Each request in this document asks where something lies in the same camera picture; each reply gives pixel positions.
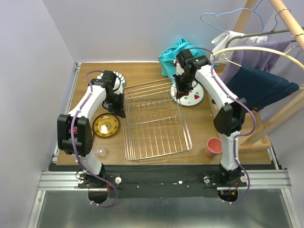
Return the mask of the teal cloth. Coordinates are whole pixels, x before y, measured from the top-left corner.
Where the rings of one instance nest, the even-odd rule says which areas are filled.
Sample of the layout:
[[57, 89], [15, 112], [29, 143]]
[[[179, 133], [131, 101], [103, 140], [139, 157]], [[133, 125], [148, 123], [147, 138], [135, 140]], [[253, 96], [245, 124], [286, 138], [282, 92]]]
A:
[[210, 50], [201, 49], [199, 46], [196, 46], [183, 38], [176, 41], [171, 48], [164, 51], [158, 57], [158, 61], [162, 67], [162, 75], [168, 77], [172, 82], [174, 81], [173, 75], [176, 74], [176, 67], [174, 66], [176, 56], [185, 49], [189, 49], [194, 57], [211, 53]]

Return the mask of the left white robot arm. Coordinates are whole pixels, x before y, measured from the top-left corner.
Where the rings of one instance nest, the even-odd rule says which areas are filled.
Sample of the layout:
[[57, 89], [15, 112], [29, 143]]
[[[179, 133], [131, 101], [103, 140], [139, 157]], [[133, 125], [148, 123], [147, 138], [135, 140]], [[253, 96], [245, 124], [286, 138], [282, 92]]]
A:
[[122, 74], [115, 71], [90, 71], [85, 76], [88, 87], [80, 102], [67, 114], [57, 118], [57, 146], [77, 163], [96, 188], [105, 183], [104, 166], [92, 152], [93, 132], [90, 121], [102, 103], [111, 114], [125, 118]]

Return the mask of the blue patterned bowl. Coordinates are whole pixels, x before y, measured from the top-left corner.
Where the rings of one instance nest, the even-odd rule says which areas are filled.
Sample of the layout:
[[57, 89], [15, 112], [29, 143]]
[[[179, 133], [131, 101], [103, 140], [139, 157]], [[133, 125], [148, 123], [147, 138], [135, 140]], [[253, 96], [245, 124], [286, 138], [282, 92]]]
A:
[[103, 102], [102, 102], [102, 107], [103, 107], [107, 112], [110, 113], [110, 111], [109, 111], [109, 104], [108, 104], [106, 101], [103, 101]]

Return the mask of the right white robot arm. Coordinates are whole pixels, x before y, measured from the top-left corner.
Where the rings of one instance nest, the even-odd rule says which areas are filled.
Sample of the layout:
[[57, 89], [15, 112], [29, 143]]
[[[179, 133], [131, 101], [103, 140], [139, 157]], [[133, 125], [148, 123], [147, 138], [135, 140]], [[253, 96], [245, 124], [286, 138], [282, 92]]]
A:
[[224, 186], [234, 183], [241, 175], [238, 156], [238, 137], [245, 121], [246, 100], [238, 99], [213, 72], [206, 56], [194, 57], [189, 49], [176, 56], [177, 65], [183, 70], [174, 74], [176, 98], [181, 99], [193, 90], [193, 81], [201, 83], [213, 98], [218, 113], [213, 124], [220, 134], [222, 158], [218, 180]]

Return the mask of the white blue striped plate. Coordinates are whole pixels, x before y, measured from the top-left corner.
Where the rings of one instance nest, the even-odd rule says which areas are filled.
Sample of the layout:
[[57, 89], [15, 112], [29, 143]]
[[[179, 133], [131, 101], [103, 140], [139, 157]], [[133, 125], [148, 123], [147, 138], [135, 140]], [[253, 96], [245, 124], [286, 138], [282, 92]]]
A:
[[121, 84], [122, 88], [124, 88], [125, 87], [125, 78], [124, 78], [124, 76], [121, 73], [116, 72], [116, 71], [114, 71], [114, 73], [117, 76], [114, 88], [116, 89], [119, 86], [119, 84]]

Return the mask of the white garment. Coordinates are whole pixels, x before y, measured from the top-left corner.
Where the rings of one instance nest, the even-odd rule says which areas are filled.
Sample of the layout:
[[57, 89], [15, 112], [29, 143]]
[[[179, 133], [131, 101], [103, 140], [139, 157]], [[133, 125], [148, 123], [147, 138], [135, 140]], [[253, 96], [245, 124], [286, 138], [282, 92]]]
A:
[[216, 53], [225, 48], [238, 47], [253, 44], [258, 44], [262, 42], [266, 42], [268, 40], [268, 36], [251, 36], [245, 37], [244, 33], [234, 32], [229, 30], [228, 32], [223, 32], [219, 36], [215, 37], [211, 43], [214, 45], [212, 50], [213, 53]]

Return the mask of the clear glass cup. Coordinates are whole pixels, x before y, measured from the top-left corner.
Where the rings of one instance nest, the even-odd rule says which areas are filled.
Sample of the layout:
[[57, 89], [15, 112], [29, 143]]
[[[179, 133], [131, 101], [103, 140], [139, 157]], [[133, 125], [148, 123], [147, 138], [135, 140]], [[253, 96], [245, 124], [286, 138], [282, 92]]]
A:
[[100, 143], [95, 143], [92, 147], [92, 151], [99, 157], [105, 156], [106, 154], [106, 148]]

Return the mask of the grey metal hanger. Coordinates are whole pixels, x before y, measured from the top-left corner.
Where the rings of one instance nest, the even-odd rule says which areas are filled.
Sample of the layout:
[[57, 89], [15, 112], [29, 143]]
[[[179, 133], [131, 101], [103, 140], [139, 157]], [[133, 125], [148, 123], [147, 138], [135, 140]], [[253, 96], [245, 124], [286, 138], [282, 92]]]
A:
[[278, 20], [277, 20], [277, 16], [278, 16], [278, 13], [276, 13], [275, 15], [275, 26], [273, 27], [272, 30], [268, 31], [268, 32], [261, 32], [261, 33], [252, 33], [252, 34], [246, 34], [246, 35], [240, 35], [240, 36], [235, 36], [231, 39], [228, 40], [228, 42], [226, 43], [225, 45], [225, 48], [228, 48], [229, 47], [229, 44], [236, 40], [236, 39], [244, 39], [244, 38], [251, 38], [251, 37], [259, 37], [259, 36], [266, 36], [266, 35], [273, 35], [273, 34], [280, 34], [280, 33], [285, 33], [285, 32], [289, 32], [288, 29], [282, 29], [282, 30], [275, 30], [275, 28], [277, 27], [278, 25]]

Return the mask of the white watermelon plate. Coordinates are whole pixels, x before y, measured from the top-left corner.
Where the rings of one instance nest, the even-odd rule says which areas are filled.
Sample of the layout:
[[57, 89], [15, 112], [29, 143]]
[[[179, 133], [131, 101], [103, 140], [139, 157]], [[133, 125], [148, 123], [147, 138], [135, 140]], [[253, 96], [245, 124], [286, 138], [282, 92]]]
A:
[[193, 89], [187, 93], [185, 96], [182, 98], [177, 99], [176, 98], [176, 85], [175, 83], [172, 83], [171, 88], [170, 88], [170, 95], [171, 98], [178, 104], [182, 106], [195, 106], [199, 104], [204, 97], [204, 90], [203, 87], [200, 83], [197, 81], [192, 82], [192, 87]]

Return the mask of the purple garment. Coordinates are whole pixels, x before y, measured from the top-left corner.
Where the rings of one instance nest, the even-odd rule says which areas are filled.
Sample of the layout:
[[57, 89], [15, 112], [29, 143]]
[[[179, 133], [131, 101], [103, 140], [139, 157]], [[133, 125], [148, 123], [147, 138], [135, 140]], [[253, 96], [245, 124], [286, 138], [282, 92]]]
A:
[[[291, 40], [281, 40], [263, 42], [247, 46], [270, 48], [284, 52], [290, 43]], [[229, 60], [239, 65], [246, 65], [262, 71], [270, 72], [275, 67], [279, 58], [279, 55], [270, 52], [258, 50], [235, 50]], [[239, 66], [232, 63], [227, 63], [221, 76], [222, 81], [227, 84], [239, 69]]]

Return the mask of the wooden clothes rack frame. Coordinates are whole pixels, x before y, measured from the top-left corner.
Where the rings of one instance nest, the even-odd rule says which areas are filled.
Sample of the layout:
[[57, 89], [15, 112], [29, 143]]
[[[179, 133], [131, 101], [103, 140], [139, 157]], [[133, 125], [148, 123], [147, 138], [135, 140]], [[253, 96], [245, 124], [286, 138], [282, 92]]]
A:
[[[292, 13], [289, 11], [286, 5], [281, 0], [272, 0], [270, 3], [287, 26], [288, 31], [295, 38], [295, 42], [297, 42], [301, 48], [304, 48], [304, 30], [292, 16]], [[213, 56], [217, 56], [225, 52], [235, 52], [241, 50], [272, 53], [274, 55], [289, 59], [301, 69], [304, 68], [304, 65], [301, 62], [288, 54], [290, 52], [289, 50], [286, 52], [280, 52], [278, 50], [266, 47], [240, 46], [224, 48], [214, 53]], [[239, 84], [242, 82], [242, 80], [244, 80], [243, 84], [241, 84], [238, 89], [255, 99], [254, 102], [249, 104], [254, 111], [260, 111], [262, 108], [289, 96], [298, 89], [303, 89], [303, 87], [300, 87], [295, 83], [292, 84], [290, 82], [284, 82], [283, 78], [275, 76], [271, 73], [257, 70], [252, 67], [241, 66], [240, 64], [232, 62], [227, 57], [225, 60], [240, 68], [237, 72], [236, 79], [233, 79], [233, 81], [236, 81], [236, 83]], [[303, 108], [303, 106], [304, 93], [301, 92], [277, 114], [275, 114], [275, 116], [272, 117], [268, 122], [266, 122], [264, 125], [258, 125], [256, 130], [241, 143], [241, 150], [260, 150], [261, 148], [256, 147], [255, 143], [267, 137], [271, 131], [293, 116], [296, 112]]]

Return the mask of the wire dish rack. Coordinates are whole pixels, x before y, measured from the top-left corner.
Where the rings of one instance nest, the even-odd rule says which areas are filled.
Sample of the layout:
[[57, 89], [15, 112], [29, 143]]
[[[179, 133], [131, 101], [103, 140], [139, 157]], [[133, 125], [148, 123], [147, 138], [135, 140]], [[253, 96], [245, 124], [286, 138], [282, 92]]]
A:
[[187, 152], [192, 149], [182, 105], [169, 78], [124, 88], [125, 156], [129, 161]]

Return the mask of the cream plastic hanger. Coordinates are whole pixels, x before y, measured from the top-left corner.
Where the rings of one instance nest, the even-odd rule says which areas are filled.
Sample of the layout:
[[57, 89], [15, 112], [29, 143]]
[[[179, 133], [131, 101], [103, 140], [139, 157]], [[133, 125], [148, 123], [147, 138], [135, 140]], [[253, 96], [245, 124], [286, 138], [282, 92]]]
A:
[[236, 51], [236, 50], [254, 50], [254, 51], [263, 51], [263, 52], [273, 53], [273, 54], [280, 55], [280, 56], [283, 56], [283, 57], [289, 59], [290, 61], [292, 61], [293, 63], [298, 65], [302, 70], [304, 69], [304, 65], [300, 61], [298, 61], [296, 58], [288, 55], [286, 52], [280, 52], [280, 51], [270, 49], [270, 48], [265, 48], [265, 47], [252, 47], [252, 46], [248, 46], [248, 47], [240, 46], [240, 47], [232, 47], [232, 48], [228, 47], [228, 48], [221, 49], [221, 50], [213, 53], [212, 55], [213, 55], [213, 57], [215, 57], [221, 53]]

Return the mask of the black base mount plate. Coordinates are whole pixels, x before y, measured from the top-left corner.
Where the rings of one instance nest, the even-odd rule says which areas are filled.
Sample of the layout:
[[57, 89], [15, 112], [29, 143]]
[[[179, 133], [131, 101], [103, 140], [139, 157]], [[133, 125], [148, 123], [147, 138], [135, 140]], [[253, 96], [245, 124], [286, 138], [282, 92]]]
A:
[[57, 166], [43, 172], [45, 190], [84, 190], [89, 196], [111, 198], [225, 197], [241, 190], [289, 186], [286, 171], [271, 165], [247, 165], [234, 180], [223, 181], [217, 165], [107, 165], [103, 179], [90, 177], [79, 166]]

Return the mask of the pink plastic cup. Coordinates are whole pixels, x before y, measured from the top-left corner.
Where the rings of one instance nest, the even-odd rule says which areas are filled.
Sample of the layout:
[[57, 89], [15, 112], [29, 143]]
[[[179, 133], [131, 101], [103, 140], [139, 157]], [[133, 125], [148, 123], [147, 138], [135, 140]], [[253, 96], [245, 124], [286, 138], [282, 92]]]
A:
[[205, 147], [205, 154], [207, 157], [214, 157], [222, 153], [222, 143], [219, 138], [210, 138]]

